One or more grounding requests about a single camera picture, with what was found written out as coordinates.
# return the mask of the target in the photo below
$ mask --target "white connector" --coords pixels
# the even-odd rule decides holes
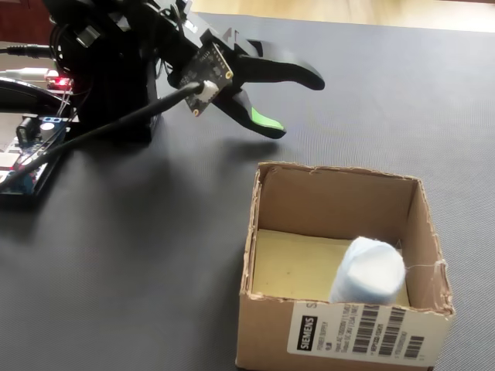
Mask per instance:
[[[196,95],[196,99],[204,103],[208,103],[211,98],[215,97],[215,94],[218,93],[218,90],[218,86],[214,82],[206,80],[204,82],[203,91]]]

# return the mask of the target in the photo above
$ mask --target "circuit board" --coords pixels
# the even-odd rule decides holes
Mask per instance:
[[[211,43],[203,46],[193,57],[189,65],[183,71],[183,78],[179,86],[183,87],[190,82],[209,80],[218,86],[218,93],[232,82],[234,74],[222,56],[218,47]],[[199,116],[215,98],[211,97],[207,102],[202,102],[194,96],[187,97],[186,102],[195,116]]]
[[[34,161],[43,155],[52,145],[63,142],[66,133],[70,130],[67,127],[68,118],[60,117],[39,117],[39,125],[48,124],[53,126],[56,136],[46,140],[37,135],[28,145],[21,146],[18,137],[13,138],[10,145],[0,152],[0,182],[3,182],[9,175],[24,165]],[[58,158],[40,166],[34,172],[29,173],[15,185],[0,192],[0,204],[18,205],[28,204],[40,194],[46,180],[52,172]]]

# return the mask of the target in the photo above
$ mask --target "barcode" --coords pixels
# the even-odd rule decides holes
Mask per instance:
[[[401,330],[402,321],[404,320],[405,310],[392,308],[392,313],[388,319],[387,328],[385,329],[384,339],[381,342],[379,356],[391,356],[394,351],[397,336]]]
[[[417,359],[424,341],[425,338],[422,336],[411,336],[411,340],[409,340],[408,347],[405,350],[404,358]]]
[[[379,305],[365,305],[363,315],[357,328],[356,340],[354,342],[353,353],[367,353],[373,335],[374,325],[377,321]]]

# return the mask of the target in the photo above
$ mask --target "table surface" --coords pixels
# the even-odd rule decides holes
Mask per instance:
[[[288,134],[215,107],[164,115],[149,148],[71,154],[34,213],[0,212],[0,369],[234,370],[257,163],[355,165],[425,182],[457,319],[435,370],[491,369],[495,35],[205,15],[326,79],[250,85]],[[170,91],[159,84],[161,94]]]

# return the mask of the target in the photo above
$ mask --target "siemens label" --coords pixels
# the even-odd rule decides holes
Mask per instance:
[[[301,331],[299,332],[299,340],[297,341],[297,349],[311,352],[312,341],[315,338],[316,323],[318,317],[303,315],[301,320]]]

